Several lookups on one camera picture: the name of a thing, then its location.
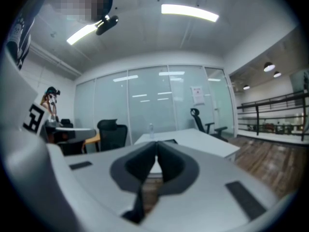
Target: wooden floor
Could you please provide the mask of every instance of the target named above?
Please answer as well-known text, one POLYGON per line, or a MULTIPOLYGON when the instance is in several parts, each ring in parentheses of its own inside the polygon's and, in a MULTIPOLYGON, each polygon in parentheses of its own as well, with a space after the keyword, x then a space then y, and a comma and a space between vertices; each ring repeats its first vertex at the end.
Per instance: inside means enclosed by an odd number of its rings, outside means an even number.
MULTIPOLYGON (((279 198, 296 190, 306 166, 306 149, 281 145, 246 137, 229 139, 240 147, 235 164, 268 185, 279 198)), ((162 179, 148 178, 143 185, 143 202, 146 215, 157 202, 157 190, 162 179)))

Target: water bottle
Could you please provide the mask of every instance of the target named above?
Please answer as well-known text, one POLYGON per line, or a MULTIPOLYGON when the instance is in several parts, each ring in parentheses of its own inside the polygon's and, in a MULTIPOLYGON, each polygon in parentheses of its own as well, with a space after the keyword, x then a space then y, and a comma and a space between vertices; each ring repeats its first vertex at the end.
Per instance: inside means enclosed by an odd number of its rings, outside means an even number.
POLYGON ((149 135, 150 135, 150 138, 154 138, 155 137, 154 125, 152 123, 149 124, 149 135))

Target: white desk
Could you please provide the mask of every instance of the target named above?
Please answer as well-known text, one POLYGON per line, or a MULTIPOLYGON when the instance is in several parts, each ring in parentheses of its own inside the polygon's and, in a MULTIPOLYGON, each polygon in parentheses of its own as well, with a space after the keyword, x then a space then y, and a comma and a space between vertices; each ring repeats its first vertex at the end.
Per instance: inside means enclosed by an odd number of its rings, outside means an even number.
MULTIPOLYGON (((222 158, 226 158, 232 162, 234 162, 235 160, 236 152, 240 149, 237 146, 226 143, 196 129, 155 133, 154 138, 150 138, 150 135, 148 133, 143 134, 135 142, 135 145, 144 142, 165 141, 170 139, 176 140, 179 145, 183 145, 192 149, 200 150, 222 158)), ((157 161, 155 162, 150 173, 161 173, 161 168, 157 161)))

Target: ceiling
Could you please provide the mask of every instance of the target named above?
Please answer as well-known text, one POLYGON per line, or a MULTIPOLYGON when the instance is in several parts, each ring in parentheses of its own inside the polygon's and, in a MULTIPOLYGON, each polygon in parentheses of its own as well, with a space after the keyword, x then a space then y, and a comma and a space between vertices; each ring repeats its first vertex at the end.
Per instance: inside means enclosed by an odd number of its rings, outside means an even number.
POLYGON ((109 15, 119 16, 114 28, 101 36, 92 32, 69 45, 66 40, 84 25, 45 4, 35 18, 31 40, 83 73, 116 58, 152 51, 188 50, 224 56, 271 17, 269 8, 259 0, 113 0, 109 15), (161 14, 163 3, 199 5, 220 17, 214 23, 161 14))
POLYGON ((281 76, 309 67, 308 46, 305 35, 297 27, 267 51, 247 63, 230 76, 234 92, 243 92, 243 86, 254 87, 274 79, 274 72, 281 76), (264 72, 264 64, 272 62, 276 68, 264 72))

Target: black railing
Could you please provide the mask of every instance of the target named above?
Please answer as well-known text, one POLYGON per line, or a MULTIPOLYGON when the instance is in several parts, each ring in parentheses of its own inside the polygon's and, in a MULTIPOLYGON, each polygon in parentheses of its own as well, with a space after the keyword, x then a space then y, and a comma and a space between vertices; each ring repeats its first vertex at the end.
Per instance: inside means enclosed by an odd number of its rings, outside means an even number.
POLYGON ((301 141, 304 140, 305 135, 309 135, 309 133, 304 133, 304 127, 306 123, 306 97, 309 97, 308 93, 304 91, 291 93, 283 96, 277 96, 270 99, 255 101, 255 102, 247 102, 242 103, 242 106, 238 106, 237 109, 241 109, 242 113, 238 113, 238 115, 248 115, 248 114, 256 114, 256 117, 241 117, 239 120, 256 120, 256 124, 247 124, 247 123, 239 123, 239 125, 247 126, 247 129, 240 129, 244 131, 255 131, 256 135, 259 135, 259 132, 265 133, 275 133, 275 134, 286 134, 286 135, 298 135, 301 136, 301 141), (279 112, 279 111, 287 111, 293 109, 302 109, 302 115, 298 116, 274 116, 274 117, 260 117, 262 113, 271 113, 271 112, 279 112), (287 119, 287 118, 302 118, 302 124, 273 124, 266 123, 266 120, 269 119, 287 119), (260 120, 265 120, 265 123, 260 125, 260 120))

